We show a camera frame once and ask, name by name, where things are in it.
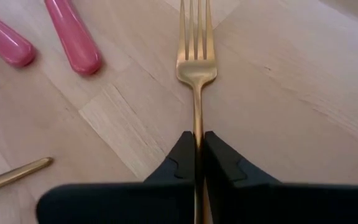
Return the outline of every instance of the gold fork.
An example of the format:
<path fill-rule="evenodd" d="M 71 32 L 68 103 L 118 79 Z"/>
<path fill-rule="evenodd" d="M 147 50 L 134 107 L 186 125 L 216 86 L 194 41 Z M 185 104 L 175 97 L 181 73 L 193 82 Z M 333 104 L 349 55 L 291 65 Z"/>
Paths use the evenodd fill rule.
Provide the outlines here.
<path fill-rule="evenodd" d="M 177 77 L 193 89 L 194 94 L 194 130 L 196 140 L 196 189 L 195 189 L 195 223 L 203 223 L 204 210 L 204 174 L 202 165 L 203 110 L 201 91 L 205 84 L 212 82 L 218 75 L 215 61 L 213 28 L 211 21 L 211 3 L 206 0 L 206 32 L 203 38 L 203 18 L 201 0 L 198 0 L 198 35 L 195 42 L 193 0 L 190 0 L 190 22 L 188 43 L 186 43 L 185 3 L 181 0 L 180 32 L 177 58 Z"/>

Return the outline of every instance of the wooden surface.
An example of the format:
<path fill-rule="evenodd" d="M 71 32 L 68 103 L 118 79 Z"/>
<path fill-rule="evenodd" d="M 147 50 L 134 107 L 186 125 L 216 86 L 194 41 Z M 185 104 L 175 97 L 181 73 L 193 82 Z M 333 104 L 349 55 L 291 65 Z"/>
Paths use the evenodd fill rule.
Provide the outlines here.
<path fill-rule="evenodd" d="M 0 173 L 53 166 L 0 190 L 0 223 L 36 223 L 48 189 L 146 178 L 192 129 L 175 77 L 179 0 L 76 0 L 104 57 L 75 74 L 42 0 L 0 0 L 0 19 L 38 49 L 0 59 Z M 218 78 L 204 125 L 276 178 L 358 184 L 358 1 L 212 0 Z"/>

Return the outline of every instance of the pink handle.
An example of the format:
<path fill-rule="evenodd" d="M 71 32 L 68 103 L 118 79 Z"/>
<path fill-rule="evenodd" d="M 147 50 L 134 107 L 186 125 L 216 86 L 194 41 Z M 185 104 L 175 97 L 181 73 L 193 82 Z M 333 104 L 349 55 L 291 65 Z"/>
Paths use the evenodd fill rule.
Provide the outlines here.
<path fill-rule="evenodd" d="M 0 56 L 15 67 L 23 67 L 35 57 L 32 44 L 0 21 Z"/>
<path fill-rule="evenodd" d="M 101 56 L 70 0 L 45 0 L 52 22 L 70 65 L 82 75 L 91 75 L 101 64 Z"/>

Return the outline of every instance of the black tool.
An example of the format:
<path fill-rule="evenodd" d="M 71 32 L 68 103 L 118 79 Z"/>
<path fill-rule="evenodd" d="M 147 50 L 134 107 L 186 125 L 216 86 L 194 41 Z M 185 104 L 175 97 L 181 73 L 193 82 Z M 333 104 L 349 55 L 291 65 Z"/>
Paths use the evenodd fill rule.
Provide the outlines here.
<path fill-rule="evenodd" d="M 358 186 L 284 184 L 213 132 L 204 138 L 204 171 L 214 223 L 358 222 Z M 143 183 L 74 184 L 38 202 L 40 224 L 193 223 L 195 142 L 184 132 Z"/>

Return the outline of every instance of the wooden table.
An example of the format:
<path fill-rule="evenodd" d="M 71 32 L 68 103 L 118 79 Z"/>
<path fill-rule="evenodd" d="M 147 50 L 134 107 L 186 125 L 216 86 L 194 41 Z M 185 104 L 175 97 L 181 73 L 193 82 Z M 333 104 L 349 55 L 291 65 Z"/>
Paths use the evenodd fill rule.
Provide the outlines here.
<path fill-rule="evenodd" d="M 37 60 L 0 59 L 0 173 L 53 166 L 0 190 L 0 223 L 36 223 L 37 199 L 72 182 L 146 178 L 192 129 L 175 60 L 179 0 L 76 0 L 104 57 L 75 74 L 43 1 L 0 0 Z M 212 0 L 219 75 L 204 123 L 274 177 L 358 184 L 358 1 Z"/>

